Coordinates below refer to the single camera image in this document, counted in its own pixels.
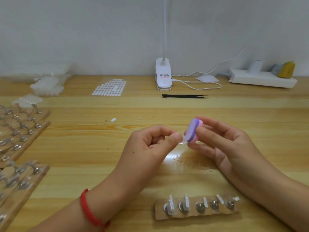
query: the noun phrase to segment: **right hand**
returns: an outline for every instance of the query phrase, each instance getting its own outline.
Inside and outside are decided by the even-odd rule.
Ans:
[[[203,126],[196,129],[198,140],[206,145],[188,143],[188,147],[213,159],[220,171],[246,196],[260,201],[267,183],[282,177],[254,145],[244,131],[209,117],[196,118]]]

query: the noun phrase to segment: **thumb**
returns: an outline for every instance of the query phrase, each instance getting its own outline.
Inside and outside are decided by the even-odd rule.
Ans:
[[[228,140],[207,128],[198,127],[196,129],[196,135],[200,141],[207,145],[218,148],[226,155],[230,154],[231,151],[234,150],[234,145],[231,140]]]
[[[153,152],[162,157],[164,159],[169,152],[174,150],[174,148],[183,140],[182,134],[181,133],[173,133],[170,136],[166,137],[166,139],[153,148]]]

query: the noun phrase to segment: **fingernail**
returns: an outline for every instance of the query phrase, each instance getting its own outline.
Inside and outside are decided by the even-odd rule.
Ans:
[[[182,141],[182,134],[177,132],[177,133],[173,133],[171,136],[175,137],[177,139],[178,142]]]

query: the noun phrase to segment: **white wall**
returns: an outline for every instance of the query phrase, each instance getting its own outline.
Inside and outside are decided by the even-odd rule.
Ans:
[[[0,0],[0,67],[74,62],[79,74],[154,74],[163,0]],[[309,75],[309,0],[169,0],[173,74],[207,72],[246,43],[265,45],[265,68],[296,61]],[[246,69],[258,46],[223,63]]]

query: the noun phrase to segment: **hand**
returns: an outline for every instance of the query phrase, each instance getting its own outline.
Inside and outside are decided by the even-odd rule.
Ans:
[[[282,173],[265,159],[244,131],[209,117],[196,118],[203,121],[203,127],[196,129],[198,140],[206,145],[188,143],[188,147],[213,159],[240,191],[259,201],[261,192],[257,189],[265,188],[267,181],[276,181]]]
[[[129,197],[135,197],[147,186],[167,154],[182,140],[182,134],[163,125],[134,131],[111,176],[116,176]]]

